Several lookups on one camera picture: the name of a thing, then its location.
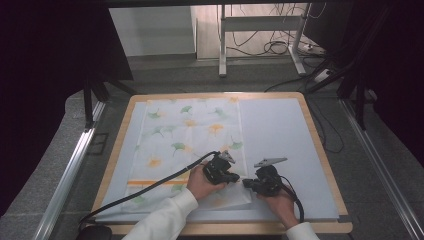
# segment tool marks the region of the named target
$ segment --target hand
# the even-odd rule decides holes
[[[188,178],[187,189],[190,190],[197,201],[227,186],[226,183],[213,185],[208,181],[208,179],[206,179],[205,175],[203,174],[204,164],[206,163],[207,162],[203,162],[202,164],[194,167],[190,171],[190,176]]]
[[[286,191],[280,190],[278,195],[274,197],[265,197],[260,194],[257,194],[256,197],[264,200],[268,204],[271,211],[277,215],[286,229],[290,229],[299,224],[299,221],[294,215],[293,199]]]

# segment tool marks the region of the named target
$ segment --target white sleeve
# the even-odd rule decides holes
[[[290,240],[319,240],[311,224],[308,222],[290,228],[286,234]]]
[[[185,188],[177,196],[163,200],[123,240],[174,240],[184,228],[187,215],[198,206],[193,194]]]

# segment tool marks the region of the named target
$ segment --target wooden frame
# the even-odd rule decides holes
[[[115,145],[112,149],[109,163],[105,170],[102,183],[99,187],[96,200],[93,205],[93,211],[100,208],[103,198],[106,195],[110,184],[113,171],[118,161],[119,153],[131,120],[131,114],[136,102],[145,102],[147,100],[158,99],[184,99],[184,98],[223,98],[238,97],[239,99],[284,99],[296,98],[299,101],[306,124],[311,133],[314,146],[321,161],[324,174],[330,186],[333,198],[336,202],[339,216],[348,216],[346,206],[340,194],[324,148],[322,147],[318,132],[315,128],[311,113],[309,112],[305,98],[297,92],[279,92],[279,93],[187,93],[187,94],[157,94],[157,95],[136,95],[130,99],[127,110],[122,120]],[[349,233],[353,225],[350,221],[319,221],[311,222],[316,233]],[[110,225],[114,234],[127,234],[133,225]],[[284,226],[280,222],[232,222],[232,223],[187,223],[182,230],[181,235],[281,235],[285,233]]]

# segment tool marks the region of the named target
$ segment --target left hand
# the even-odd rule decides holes
[[[213,185],[203,174],[204,165],[207,163],[203,162],[190,171],[188,178],[187,189],[193,194],[197,201],[209,196],[211,193],[221,190],[227,186],[227,183],[220,183]]]

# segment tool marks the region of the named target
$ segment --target black curtain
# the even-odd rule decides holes
[[[57,2],[0,3],[1,215],[49,146],[66,99],[87,77],[132,79],[108,9]]]

